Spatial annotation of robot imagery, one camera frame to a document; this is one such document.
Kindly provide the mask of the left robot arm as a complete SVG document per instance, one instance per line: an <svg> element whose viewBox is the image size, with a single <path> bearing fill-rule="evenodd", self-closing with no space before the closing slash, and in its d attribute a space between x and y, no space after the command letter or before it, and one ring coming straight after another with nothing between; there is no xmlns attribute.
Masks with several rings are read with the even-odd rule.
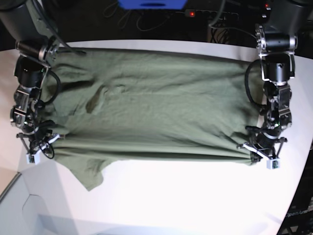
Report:
<svg viewBox="0 0 313 235"><path fill-rule="evenodd" d="M281 133L292 125L290 100L292 96L288 81L295 77L295 50L297 33L313 10L311 0L275 0L266 6L266 21L255 26L259 58L245 72L245 90L250 103L263 116L261 127L246 126L249 140L238 148L250 151L252 163L267 159L268 169L280 166L280 150L288 140ZM259 65L264 82L265 104L253 100L248 77L251 69Z"/></svg>

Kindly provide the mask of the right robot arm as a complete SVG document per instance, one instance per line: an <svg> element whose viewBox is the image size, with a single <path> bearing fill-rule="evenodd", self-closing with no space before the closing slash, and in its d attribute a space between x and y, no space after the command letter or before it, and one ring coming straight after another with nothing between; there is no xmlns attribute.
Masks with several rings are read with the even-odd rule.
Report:
<svg viewBox="0 0 313 235"><path fill-rule="evenodd" d="M38 164L40 154L54 158L52 143L60 138L51 130L54 122L40 121L38 113L60 92L61 81L51 70L51 63L61 40L37 0L2 0L0 20L16 40L20 54L14 70L19 85L10 122L20 129L16 137L26 149L27 162Z"/></svg>

